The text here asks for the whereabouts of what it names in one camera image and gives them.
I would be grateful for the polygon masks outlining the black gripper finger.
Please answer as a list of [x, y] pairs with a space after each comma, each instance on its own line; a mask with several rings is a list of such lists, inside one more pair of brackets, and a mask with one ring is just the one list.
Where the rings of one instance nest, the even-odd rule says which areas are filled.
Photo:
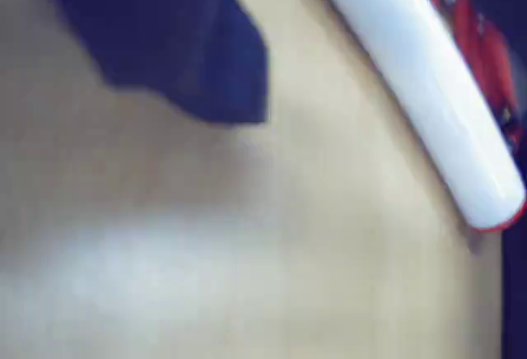
[[[473, 0], [526, 64], [526, 0]], [[526, 216], [501, 234], [501, 356], [526, 357]]]
[[268, 52], [238, 0], [55, 0], [103, 78], [197, 119], [261, 124]]

